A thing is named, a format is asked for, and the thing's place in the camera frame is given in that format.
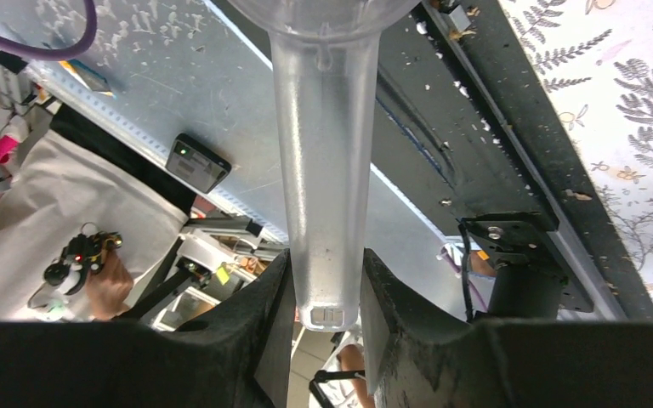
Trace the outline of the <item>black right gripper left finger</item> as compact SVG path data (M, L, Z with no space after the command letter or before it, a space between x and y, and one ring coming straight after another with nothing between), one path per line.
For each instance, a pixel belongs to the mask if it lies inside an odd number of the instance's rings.
M175 406L285 406L294 315L285 249L259 278L176 330L190 350Z

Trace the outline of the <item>clear plastic scoop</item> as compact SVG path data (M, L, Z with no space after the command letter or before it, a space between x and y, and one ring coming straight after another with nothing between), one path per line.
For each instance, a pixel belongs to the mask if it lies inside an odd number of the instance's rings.
M374 242L399 265L421 262L437 233L372 166L382 33L412 1L236 1L270 40L287 232L298 316L341 332L359 316L367 198Z

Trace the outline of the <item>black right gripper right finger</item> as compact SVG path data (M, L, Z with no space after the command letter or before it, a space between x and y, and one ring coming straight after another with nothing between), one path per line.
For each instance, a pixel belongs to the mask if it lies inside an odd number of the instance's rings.
M468 324L399 280L367 249L361 281L366 385L377 407L468 407L449 343Z

